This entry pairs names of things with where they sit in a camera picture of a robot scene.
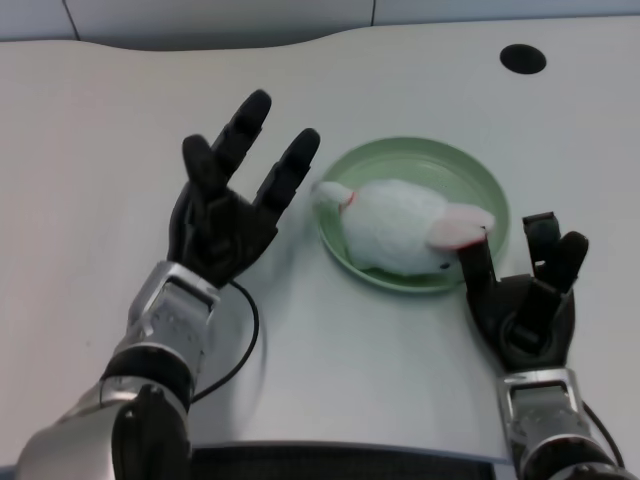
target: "table surface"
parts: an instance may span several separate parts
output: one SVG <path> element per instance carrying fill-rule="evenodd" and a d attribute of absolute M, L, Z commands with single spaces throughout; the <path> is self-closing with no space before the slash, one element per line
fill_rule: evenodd
<path fill-rule="evenodd" d="M 513 43 L 547 68 L 499 62 Z M 263 315 L 238 377 L 195 405 L 196 444 L 333 441 L 506 459 L 494 372 L 463 290 L 407 296 L 329 259 L 309 186 L 347 150 L 421 136 L 483 162 L 511 205 L 501 276 L 530 269 L 520 218 L 554 210 L 591 240 L 570 364 L 640 469 L 635 286 L 640 18 L 367 28 L 294 46 L 152 53 L 79 42 L 0 45 L 0 465 L 100 376 L 165 254 L 185 181 L 180 144 L 213 139 L 242 100 L 274 105 L 232 181 L 251 196 L 304 127 L 322 145 L 280 235 L 240 281 Z M 225 289 L 200 385 L 241 356 L 251 317 Z"/>

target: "light green dish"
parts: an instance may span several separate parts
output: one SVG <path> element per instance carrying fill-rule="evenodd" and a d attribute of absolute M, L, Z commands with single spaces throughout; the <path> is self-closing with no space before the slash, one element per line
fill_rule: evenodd
<path fill-rule="evenodd" d="M 449 201 L 478 205 L 493 213 L 496 226 L 489 236 L 492 256 L 502 253 L 509 231 L 509 206 L 500 184 L 475 158 L 445 143 L 425 138 L 387 138 L 351 150 L 324 175 L 358 189 L 371 180 L 397 178 L 431 188 Z M 350 260 L 335 208 L 315 210 L 320 236 L 329 251 L 348 270 L 381 287 L 402 292 L 437 292 L 462 281 L 454 274 L 402 276 L 379 269 L 358 270 Z"/>

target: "pink inner ear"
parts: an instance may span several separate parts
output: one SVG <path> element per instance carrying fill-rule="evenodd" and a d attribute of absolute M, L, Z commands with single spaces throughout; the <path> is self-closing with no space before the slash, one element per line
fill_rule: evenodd
<path fill-rule="evenodd" d="M 480 207 L 449 204 L 443 217 L 431 226 L 427 245 L 443 250 L 459 250 L 484 240 L 494 225 L 493 215 Z"/>

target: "white stuffed rabbit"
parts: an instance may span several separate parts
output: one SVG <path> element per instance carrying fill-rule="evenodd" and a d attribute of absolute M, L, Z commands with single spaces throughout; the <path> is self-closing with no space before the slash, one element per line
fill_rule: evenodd
<path fill-rule="evenodd" d="M 455 251 L 485 238 L 492 214 L 449 203 L 429 188 L 403 180 L 374 180 L 352 191 L 335 182 L 314 188 L 314 202 L 333 203 L 353 265 L 400 275 L 445 273 Z"/>

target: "hole in table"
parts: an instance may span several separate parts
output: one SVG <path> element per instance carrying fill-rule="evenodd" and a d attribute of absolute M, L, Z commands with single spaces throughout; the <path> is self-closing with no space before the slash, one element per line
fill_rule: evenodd
<path fill-rule="evenodd" d="M 532 75 L 547 66 L 544 54 L 531 45 L 509 45 L 500 52 L 502 65 L 515 73 Z"/>

